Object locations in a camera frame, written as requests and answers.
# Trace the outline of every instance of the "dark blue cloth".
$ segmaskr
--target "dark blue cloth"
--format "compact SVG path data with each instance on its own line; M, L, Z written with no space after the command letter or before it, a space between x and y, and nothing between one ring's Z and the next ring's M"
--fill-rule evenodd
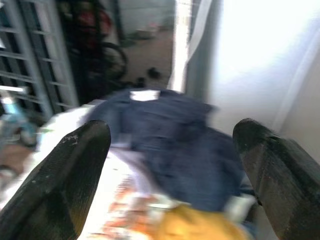
M221 211L231 195L239 195L244 171L232 138L206 126L211 109L170 90L151 101L131 100L124 90L85 120L107 122L112 143L130 134L131 148L145 154L145 164L171 197L198 210Z

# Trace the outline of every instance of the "blue object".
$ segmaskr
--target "blue object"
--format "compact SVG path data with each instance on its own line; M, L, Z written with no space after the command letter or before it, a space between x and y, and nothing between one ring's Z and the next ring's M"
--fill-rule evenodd
M232 138L206 126L211 109L170 90L151 101L132 100L124 90L96 106L85 121L108 123L111 145L130 135L130 148L145 154L146 166L166 193L216 212L240 194L244 170Z
M37 143L36 126L29 122L15 98L9 94L9 91L20 92L19 90L23 89L0 86L1 103L5 112L0 118L0 151L12 142L17 133L25 146L34 147Z

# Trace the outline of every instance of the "yellow cloth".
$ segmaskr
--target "yellow cloth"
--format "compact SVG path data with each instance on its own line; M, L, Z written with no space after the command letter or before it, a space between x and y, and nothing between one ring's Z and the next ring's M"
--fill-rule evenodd
M180 205L164 214L155 240L248 240L240 227L222 213L204 212Z

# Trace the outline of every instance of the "white wall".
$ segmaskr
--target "white wall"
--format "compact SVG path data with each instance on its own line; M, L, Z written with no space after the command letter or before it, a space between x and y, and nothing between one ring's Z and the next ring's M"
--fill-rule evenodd
M135 33L149 25L172 24L175 0L119 0L124 34Z
M320 52L280 132L320 163Z
M271 128L293 81L304 80L297 70L320 29L320 1L222 2L207 76L207 101L219 108L212 126L231 134L253 118Z

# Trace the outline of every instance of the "concrete floor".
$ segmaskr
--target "concrete floor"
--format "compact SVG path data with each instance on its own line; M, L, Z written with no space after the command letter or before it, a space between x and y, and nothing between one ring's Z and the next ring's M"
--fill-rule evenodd
M124 82L134 82L139 77L146 78L147 87L165 88L172 68L173 31L160 31L155 38L137 40L134 45L123 49L128 57L128 72L122 78ZM147 75L149 68L157 68L161 79L151 79Z

